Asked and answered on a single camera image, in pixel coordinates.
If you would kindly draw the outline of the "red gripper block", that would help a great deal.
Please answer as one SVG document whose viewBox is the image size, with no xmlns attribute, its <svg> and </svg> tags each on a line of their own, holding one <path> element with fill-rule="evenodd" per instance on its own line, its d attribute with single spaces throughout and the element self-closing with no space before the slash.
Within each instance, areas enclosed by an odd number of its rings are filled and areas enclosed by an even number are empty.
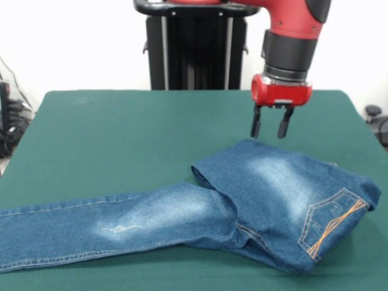
<svg viewBox="0 0 388 291">
<path fill-rule="evenodd" d="M 251 84 L 252 99 L 255 101 L 250 136 L 257 138 L 261 128 L 261 106 L 284 105 L 288 107 L 279 125 L 277 137 L 287 135 L 295 106 L 306 104 L 312 95 L 312 86 L 305 82 L 279 82 L 267 76 L 256 74 Z"/>
</svg>

